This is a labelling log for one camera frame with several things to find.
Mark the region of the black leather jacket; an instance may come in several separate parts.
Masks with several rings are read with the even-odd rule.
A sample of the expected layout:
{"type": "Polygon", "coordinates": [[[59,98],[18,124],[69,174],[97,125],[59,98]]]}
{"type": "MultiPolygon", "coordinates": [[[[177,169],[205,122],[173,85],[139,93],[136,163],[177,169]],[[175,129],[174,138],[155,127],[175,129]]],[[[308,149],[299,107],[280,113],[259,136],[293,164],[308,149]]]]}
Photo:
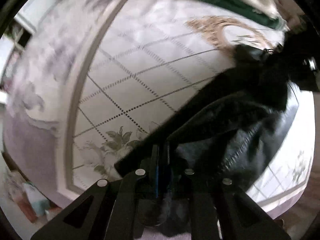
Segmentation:
{"type": "Polygon", "coordinates": [[[165,236],[191,233],[184,171],[229,178],[246,191],[281,147],[298,109],[291,83],[294,52],[238,45],[236,65],[218,74],[164,125],[116,165],[125,175],[158,146],[150,186],[140,197],[137,219],[165,236]]]}

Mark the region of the floral white bed sheet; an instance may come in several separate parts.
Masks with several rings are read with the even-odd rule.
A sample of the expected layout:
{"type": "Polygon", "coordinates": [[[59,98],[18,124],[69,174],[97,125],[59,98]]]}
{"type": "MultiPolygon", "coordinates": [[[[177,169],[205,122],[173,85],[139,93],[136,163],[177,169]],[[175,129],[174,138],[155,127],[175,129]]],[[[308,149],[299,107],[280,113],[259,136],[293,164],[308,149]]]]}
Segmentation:
{"type": "Polygon", "coordinates": [[[274,29],[200,0],[62,0],[39,24],[9,90],[6,152],[66,207],[173,116],[237,44],[271,49],[274,29]]]}

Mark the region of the green folded garment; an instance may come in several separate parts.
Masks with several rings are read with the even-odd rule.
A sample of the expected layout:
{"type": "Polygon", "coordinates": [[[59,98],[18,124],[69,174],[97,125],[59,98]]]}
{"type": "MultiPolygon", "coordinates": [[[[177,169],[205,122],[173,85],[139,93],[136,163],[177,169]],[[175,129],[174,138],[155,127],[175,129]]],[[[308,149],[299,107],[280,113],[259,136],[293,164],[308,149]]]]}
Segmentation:
{"type": "Polygon", "coordinates": [[[251,7],[249,7],[248,5],[245,5],[239,0],[201,0],[201,1],[232,11],[256,23],[259,23],[260,25],[269,27],[274,30],[283,29],[286,25],[286,21],[283,19],[281,15],[276,19],[271,19],[264,14],[258,14],[253,12],[253,9],[251,7]]]}

